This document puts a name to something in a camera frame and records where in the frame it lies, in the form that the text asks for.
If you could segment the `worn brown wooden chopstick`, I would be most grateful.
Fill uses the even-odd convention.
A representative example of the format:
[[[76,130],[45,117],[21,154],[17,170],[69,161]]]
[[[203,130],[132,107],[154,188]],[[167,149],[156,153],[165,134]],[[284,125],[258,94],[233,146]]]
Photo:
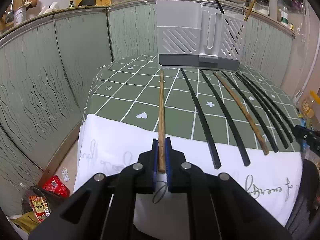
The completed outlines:
[[[244,105],[241,103],[240,99],[238,96],[236,96],[236,94],[231,90],[231,88],[229,87],[229,85],[227,85],[227,83],[215,72],[213,72],[213,74],[216,76],[216,78],[221,82],[221,84],[224,86],[224,88],[227,90],[227,92],[231,95],[231,97],[233,98],[233,100],[236,102],[236,104],[238,105],[238,107],[241,109],[243,115],[245,116],[245,118],[247,119],[249,125],[251,126],[255,137],[257,138],[261,149],[263,150],[264,155],[268,155],[269,154],[269,150],[267,148],[266,143],[264,142],[263,137],[261,136],[259,129],[257,128],[256,124],[254,123],[251,115],[249,114],[249,112],[246,110],[246,108],[244,107]]]

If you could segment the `white squeeze bottle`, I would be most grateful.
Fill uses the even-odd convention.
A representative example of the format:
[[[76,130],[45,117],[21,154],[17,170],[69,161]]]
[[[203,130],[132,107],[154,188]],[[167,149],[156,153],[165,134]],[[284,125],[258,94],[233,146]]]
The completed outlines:
[[[278,19],[278,5],[277,0],[269,0],[269,16],[272,20]]]

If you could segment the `grey utensil holder rack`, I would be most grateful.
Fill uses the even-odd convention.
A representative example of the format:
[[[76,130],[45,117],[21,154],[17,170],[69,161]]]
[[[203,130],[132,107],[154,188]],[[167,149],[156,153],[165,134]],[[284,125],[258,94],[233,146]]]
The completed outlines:
[[[171,0],[157,1],[156,16],[161,67],[238,70],[246,34],[244,16]]]

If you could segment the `red snack packet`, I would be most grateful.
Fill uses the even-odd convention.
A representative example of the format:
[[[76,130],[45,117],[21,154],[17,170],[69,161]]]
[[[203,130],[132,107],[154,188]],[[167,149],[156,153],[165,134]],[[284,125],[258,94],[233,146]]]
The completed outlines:
[[[57,175],[54,175],[50,179],[48,179],[43,184],[42,188],[48,192],[53,192],[63,198],[68,198],[70,196],[70,190],[65,186],[65,184]]]

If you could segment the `green label bottle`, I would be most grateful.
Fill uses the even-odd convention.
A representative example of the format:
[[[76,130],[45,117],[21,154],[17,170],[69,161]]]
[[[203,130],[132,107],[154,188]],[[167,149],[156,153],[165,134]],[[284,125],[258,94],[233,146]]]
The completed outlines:
[[[288,21],[288,19],[289,19],[288,13],[287,13],[286,11],[282,10],[282,11],[280,12],[280,23],[281,23],[282,25],[288,27],[288,26],[289,26],[289,21]]]

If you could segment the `green checked tablecloth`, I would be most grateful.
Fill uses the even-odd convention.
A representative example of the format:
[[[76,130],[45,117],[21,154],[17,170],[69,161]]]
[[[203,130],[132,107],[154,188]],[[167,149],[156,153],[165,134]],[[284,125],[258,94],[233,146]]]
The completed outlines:
[[[296,202],[302,177],[302,158],[299,143],[288,124],[283,123],[293,137],[290,143],[280,128],[289,147],[285,148],[276,129],[261,104],[236,74],[225,72],[249,98],[272,134],[279,151],[274,152],[268,139],[268,155],[264,155],[255,134],[241,109],[212,71],[205,74],[219,91],[230,112],[249,156],[245,166],[235,141],[230,135],[228,144],[225,117],[215,96],[204,81],[199,70],[184,70],[197,95],[208,122],[221,167],[213,166],[208,144],[196,112],[194,102],[181,69],[164,70],[165,132],[174,149],[185,154],[187,161],[196,164],[206,173],[230,174],[254,199],[256,199],[281,224],[286,224]],[[291,99],[271,81],[257,72],[240,67],[285,113],[293,126],[300,123]],[[239,97],[251,115],[261,135],[264,131],[251,109],[228,80],[218,74]],[[78,142],[78,166],[74,187],[80,188],[96,173],[113,175],[135,163],[141,152],[151,148],[158,136],[158,107],[160,69],[157,57],[149,55],[131,56],[92,70],[92,79],[80,129]]]

